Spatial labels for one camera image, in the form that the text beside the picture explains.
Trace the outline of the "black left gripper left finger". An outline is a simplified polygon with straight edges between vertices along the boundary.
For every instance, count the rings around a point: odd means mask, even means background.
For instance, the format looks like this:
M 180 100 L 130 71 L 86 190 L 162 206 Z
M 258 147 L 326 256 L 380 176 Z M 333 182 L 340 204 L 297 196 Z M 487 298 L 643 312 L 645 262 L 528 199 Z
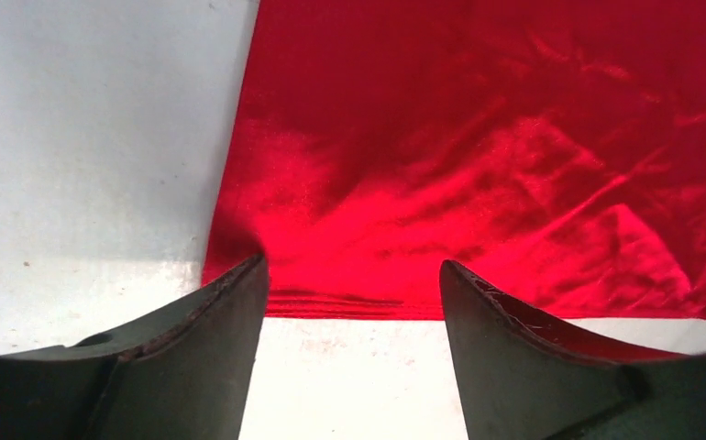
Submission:
M 0 439 L 236 439 L 269 292 L 255 255 L 74 346 L 0 356 Z

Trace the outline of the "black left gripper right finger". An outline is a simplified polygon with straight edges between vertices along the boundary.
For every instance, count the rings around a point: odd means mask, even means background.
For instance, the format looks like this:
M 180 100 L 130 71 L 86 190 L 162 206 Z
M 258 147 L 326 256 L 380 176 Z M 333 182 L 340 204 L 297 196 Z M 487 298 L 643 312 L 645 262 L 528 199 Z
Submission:
M 706 439 L 706 353 L 591 332 L 456 261 L 439 279 L 469 438 Z

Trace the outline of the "red satin napkin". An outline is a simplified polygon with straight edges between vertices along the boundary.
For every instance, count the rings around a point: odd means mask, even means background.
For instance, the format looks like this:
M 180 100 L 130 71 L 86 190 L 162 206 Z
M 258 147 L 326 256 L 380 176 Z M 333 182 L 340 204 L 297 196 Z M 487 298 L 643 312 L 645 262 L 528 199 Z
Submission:
M 202 269 L 279 318 L 438 320 L 455 260 L 706 351 L 706 1 L 262 1 Z

